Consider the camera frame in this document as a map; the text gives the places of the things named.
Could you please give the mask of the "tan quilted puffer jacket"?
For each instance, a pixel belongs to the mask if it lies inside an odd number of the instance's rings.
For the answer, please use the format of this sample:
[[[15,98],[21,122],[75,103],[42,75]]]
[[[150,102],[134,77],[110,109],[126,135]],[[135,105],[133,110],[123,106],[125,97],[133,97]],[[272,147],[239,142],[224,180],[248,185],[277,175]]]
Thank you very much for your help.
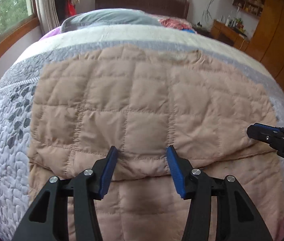
[[[96,202],[105,240],[180,240],[189,202],[177,194],[166,148],[209,176],[233,175],[276,237],[284,216],[277,154],[246,134],[275,126],[262,85],[200,51],[131,45],[53,61],[33,97],[29,199],[53,175],[70,179],[119,150],[109,192]]]

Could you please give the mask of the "grey floral quilted bedspread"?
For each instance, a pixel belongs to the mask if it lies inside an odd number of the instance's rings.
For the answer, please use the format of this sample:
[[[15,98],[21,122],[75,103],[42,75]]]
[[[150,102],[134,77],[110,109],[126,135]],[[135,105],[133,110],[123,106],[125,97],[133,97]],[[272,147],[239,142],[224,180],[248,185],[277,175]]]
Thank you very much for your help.
[[[91,51],[131,45],[167,52],[200,51],[238,69],[265,89],[277,123],[284,127],[284,93],[263,65],[216,40],[177,29],[110,25],[70,31],[29,46],[0,80],[0,238],[11,240],[29,199],[31,110],[43,68]],[[279,158],[284,190],[284,160]]]

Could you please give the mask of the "blue cloth on bed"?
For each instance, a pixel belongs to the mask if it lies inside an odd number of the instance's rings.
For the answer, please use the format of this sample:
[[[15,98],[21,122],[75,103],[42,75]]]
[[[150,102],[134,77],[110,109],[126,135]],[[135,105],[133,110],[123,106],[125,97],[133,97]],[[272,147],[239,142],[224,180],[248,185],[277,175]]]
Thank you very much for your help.
[[[193,29],[182,29],[181,31],[188,32],[188,33],[193,33],[193,34],[197,34],[197,32],[194,31]]]

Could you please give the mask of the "red patterned cloth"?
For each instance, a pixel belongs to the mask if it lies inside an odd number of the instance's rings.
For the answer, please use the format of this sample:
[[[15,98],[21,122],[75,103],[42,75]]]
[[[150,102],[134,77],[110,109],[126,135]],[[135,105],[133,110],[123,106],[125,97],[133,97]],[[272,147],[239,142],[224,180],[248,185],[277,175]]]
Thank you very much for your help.
[[[164,17],[164,18],[159,18],[158,21],[161,23],[162,26],[166,28],[173,28],[179,30],[183,29],[192,30],[192,24],[182,18]]]

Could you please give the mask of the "grey pillow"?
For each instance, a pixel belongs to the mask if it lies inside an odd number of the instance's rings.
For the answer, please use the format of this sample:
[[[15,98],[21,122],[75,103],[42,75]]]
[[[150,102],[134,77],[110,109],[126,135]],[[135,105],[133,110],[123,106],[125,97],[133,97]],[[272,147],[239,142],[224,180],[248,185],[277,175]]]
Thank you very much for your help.
[[[154,17],[141,10],[134,9],[98,9],[67,18],[61,26],[61,32],[66,33],[88,27],[109,25],[148,25],[162,24]]]

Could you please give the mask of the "wall shelf with items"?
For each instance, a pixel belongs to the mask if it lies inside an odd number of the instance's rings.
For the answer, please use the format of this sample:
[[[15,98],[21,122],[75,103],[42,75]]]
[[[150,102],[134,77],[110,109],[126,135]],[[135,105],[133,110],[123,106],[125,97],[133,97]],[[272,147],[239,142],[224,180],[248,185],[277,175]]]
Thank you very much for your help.
[[[255,17],[260,17],[263,13],[265,0],[233,0],[232,5],[237,10],[246,12]]]

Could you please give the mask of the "wooden desk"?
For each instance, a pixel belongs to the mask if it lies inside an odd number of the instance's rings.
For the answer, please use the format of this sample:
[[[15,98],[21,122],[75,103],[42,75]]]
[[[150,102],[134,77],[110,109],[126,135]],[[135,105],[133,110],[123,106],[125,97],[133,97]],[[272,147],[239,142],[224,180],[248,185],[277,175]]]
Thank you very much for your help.
[[[225,26],[224,23],[217,20],[214,20],[210,33],[215,40],[230,45],[243,52],[245,52],[250,42],[246,36]]]

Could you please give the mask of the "dark wooden headboard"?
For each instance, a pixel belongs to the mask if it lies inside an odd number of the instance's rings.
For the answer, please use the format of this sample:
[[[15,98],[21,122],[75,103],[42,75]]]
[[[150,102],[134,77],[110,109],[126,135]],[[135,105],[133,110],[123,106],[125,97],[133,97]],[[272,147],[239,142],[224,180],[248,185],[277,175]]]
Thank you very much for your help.
[[[95,0],[95,9],[136,9],[153,15],[188,17],[188,0]]]

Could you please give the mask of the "side window curtain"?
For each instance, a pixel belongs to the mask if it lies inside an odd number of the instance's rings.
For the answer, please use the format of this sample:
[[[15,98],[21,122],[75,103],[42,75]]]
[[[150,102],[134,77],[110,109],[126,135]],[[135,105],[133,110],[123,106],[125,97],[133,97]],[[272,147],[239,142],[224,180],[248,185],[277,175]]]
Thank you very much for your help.
[[[59,26],[55,0],[35,0],[41,31],[47,34]]]

